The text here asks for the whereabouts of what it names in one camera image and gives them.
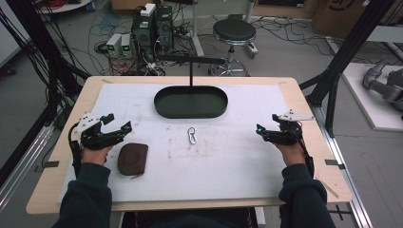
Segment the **white desk leg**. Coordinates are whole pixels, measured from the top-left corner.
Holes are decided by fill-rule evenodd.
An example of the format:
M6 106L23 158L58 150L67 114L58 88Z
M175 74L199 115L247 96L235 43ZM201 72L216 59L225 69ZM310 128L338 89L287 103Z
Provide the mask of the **white desk leg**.
M198 57L203 57L204 52L198 36L198 0L192 0L192 30L190 31L193 47Z

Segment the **white floor board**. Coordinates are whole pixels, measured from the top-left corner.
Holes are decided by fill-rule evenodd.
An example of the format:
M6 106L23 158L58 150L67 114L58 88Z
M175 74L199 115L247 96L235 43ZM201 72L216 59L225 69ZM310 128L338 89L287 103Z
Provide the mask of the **white floor board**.
M362 85L364 75L371 67L373 65L350 63L343 72L343 79L372 129L403 132L403 112L393 108L380 94Z

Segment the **black tape mark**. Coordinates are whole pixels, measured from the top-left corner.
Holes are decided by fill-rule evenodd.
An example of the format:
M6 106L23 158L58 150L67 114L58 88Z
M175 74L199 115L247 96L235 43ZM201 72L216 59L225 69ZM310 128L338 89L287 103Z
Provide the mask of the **black tape mark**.
M37 165L34 168L34 172L43 173L46 168L58 167L59 161L46 161L44 164Z
M340 170L346 169L345 164L339 163L337 160L325 160L326 165L337 166Z

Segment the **person's left hand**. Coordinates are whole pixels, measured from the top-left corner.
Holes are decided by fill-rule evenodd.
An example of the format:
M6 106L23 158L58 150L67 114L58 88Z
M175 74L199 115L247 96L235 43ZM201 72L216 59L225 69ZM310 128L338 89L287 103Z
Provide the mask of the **person's left hand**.
M105 147L99 150L91 150L84 148L82 151L82 163L94 163L98 165L104 165L106 163L106 156L112 149L112 146Z

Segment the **white box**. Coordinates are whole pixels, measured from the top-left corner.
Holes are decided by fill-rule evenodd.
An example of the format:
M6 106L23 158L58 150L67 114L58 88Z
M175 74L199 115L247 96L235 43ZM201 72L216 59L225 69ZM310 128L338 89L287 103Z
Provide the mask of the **white box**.
M154 10L156 9L156 5L152 4L152 3L147 3L143 9L141 10L140 14L141 16L146 16L149 17L152 15L152 13L154 12Z

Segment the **cardboard box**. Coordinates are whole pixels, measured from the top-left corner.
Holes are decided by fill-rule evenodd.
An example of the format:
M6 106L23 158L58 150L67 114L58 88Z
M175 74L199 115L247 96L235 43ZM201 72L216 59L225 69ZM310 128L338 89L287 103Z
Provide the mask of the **cardboard box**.
M365 9L364 0L318 0L313 32L346 38Z

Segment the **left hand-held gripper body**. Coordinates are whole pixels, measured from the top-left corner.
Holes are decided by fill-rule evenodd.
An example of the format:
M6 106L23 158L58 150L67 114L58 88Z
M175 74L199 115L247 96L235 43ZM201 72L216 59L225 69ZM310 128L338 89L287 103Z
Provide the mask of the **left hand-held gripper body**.
M73 127L73 133L80 136L83 147L99 150L116 145L124 140L125 136L119 133L120 129L103 133L101 131L103 124L100 122L100 118L86 112L77 125Z

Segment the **white table mat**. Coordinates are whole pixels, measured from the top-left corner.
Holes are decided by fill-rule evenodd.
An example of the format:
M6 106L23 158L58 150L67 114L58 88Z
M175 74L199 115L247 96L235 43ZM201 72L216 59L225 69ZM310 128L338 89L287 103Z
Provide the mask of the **white table mat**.
M103 85L92 113L114 114L105 132L131 121L127 143L148 146L145 171L134 178L117 168L121 147L108 153L109 188L115 202L271 198L284 167L278 150L256 133L257 124L275 130L272 114L288 107L276 85L224 85L228 106L218 118L166 119L154 107L153 84ZM187 130L196 130L196 144Z

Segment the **brown pouch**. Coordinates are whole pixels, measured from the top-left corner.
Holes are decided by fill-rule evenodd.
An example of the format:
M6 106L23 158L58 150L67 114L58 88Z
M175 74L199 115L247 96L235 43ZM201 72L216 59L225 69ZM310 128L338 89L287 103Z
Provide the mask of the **brown pouch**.
M141 176L145 171L148 146L143 143L127 143L119 153L118 170L124 176Z

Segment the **grey power supply unit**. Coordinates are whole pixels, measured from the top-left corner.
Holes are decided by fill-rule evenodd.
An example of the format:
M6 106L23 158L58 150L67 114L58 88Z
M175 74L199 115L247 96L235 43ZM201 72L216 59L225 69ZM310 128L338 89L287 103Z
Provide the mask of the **grey power supply unit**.
M106 47L111 58L119 58L122 54L122 35L113 34L106 42Z
M123 34L121 40L122 54L124 58L132 58L132 43L131 36L129 34Z

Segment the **aluminium rail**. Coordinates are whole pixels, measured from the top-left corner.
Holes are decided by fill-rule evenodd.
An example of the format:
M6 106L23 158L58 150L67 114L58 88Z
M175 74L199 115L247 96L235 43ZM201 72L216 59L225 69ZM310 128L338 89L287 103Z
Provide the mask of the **aluminium rail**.
M0 187L0 214L7 207L29 170L48 144L53 131L53 125L43 126L38 133L34 134L33 139L29 140L28 147L23 150L22 158L16 163L16 166Z
M311 107L311 110L316 117L318 126L321 130L322 135L326 143L328 143L330 150L335 157L336 166L341 171L341 175L347 183L347 186L352 194L352 199L348 202L350 211L355 220L355 225L357 228L374 228L369 215L365 209L365 206L359 196L359 193L355 187L353 178L349 172L348 166L343 158L341 150L336 142L336 139L331 136L328 130L325 128L325 114L321 107Z

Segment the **black oval tray hanger stand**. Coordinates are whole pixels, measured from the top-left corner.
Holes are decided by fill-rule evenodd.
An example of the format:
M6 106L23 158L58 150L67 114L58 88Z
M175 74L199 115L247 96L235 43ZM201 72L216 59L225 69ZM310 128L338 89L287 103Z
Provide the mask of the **black oval tray hanger stand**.
M223 59L160 55L160 60L189 64L189 85L173 85L158 91L154 97L157 113L168 119L209 119L222 115L228 105L226 93L211 85L193 84L193 65L223 65Z

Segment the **black computer tower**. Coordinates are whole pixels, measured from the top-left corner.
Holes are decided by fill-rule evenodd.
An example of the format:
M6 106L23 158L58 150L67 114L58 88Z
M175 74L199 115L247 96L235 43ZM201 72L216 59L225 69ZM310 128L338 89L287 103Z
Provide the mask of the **black computer tower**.
M141 13L136 11L131 32L137 55L145 58L147 62L153 62L155 59L154 42L156 40L153 14L141 16Z
M167 52L173 44L173 9L171 6L157 7L155 20L157 26L157 51Z

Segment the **black round stool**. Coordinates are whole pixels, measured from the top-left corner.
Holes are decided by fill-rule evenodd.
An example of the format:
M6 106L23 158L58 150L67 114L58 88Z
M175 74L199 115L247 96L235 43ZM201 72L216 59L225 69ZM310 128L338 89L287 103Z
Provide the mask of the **black round stool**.
M227 18L220 20L213 26L213 35L219 41L227 44L229 49L227 56L223 58L223 64L212 64L208 73L214 76L248 75L246 66L234 59L235 46L248 46L256 39L256 29L242 19Z

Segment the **black frame post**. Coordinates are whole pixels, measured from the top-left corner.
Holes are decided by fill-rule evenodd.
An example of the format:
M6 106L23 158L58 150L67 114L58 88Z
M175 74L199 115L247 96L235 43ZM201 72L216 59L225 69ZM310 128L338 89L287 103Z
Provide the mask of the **black frame post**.
M6 2L28 33L33 44L48 62L49 90L55 92L57 83L60 83L67 96L79 95L83 87L79 85L75 76L86 80L89 74L62 56L30 0L6 0Z
M313 107L321 107L324 98L328 97L324 126L332 138L335 136L334 116L339 79L395 1L370 0L331 63L322 73L299 85L301 90L315 86L313 91L306 96L306 101Z

